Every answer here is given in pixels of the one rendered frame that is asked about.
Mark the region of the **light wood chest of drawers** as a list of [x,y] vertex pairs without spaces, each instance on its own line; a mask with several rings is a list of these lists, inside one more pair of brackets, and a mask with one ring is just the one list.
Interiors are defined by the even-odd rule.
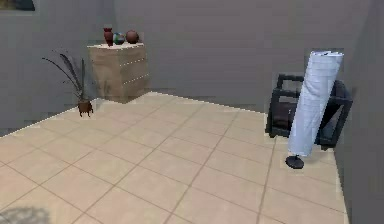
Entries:
[[99,95],[128,103],[149,91],[148,59],[143,43],[88,47]]

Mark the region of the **round brown vase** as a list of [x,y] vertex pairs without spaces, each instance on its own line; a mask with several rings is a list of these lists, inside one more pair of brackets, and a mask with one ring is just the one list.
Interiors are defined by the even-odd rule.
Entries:
[[126,32],[126,40],[130,44],[136,44],[139,42],[139,34],[135,30],[129,30]]

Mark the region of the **framed wall picture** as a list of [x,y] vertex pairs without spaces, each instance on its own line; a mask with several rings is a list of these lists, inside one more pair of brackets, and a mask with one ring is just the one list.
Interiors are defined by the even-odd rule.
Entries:
[[0,10],[34,11],[33,0],[0,0]]

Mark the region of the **black side table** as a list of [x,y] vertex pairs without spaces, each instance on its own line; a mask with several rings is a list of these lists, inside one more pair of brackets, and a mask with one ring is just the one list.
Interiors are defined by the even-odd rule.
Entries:
[[[299,90],[286,90],[283,83],[286,81],[303,82],[303,76],[280,74],[276,87],[273,89],[270,107],[268,110],[265,132],[270,138],[276,135],[288,137],[294,120],[297,104],[281,102],[281,97],[299,98]],[[323,151],[334,148],[344,127],[353,99],[345,84],[341,80],[334,82],[323,118],[315,140]]]

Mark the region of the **house plant in brown pot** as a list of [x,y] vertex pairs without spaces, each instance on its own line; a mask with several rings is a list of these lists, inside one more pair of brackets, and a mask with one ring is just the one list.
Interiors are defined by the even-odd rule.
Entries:
[[75,61],[64,53],[58,54],[59,58],[63,61],[66,70],[51,59],[43,57],[43,60],[56,66],[68,79],[68,81],[74,86],[74,95],[77,97],[77,108],[79,116],[84,114],[90,116],[94,112],[91,100],[86,97],[85,93],[85,61],[80,60],[80,67],[77,67]]

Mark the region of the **white cylinder floor lamp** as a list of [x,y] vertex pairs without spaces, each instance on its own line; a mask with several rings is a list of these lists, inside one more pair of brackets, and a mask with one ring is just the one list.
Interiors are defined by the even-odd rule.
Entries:
[[344,54],[337,51],[310,53],[288,139],[285,163],[292,169],[302,169],[302,157],[312,152],[343,58]]

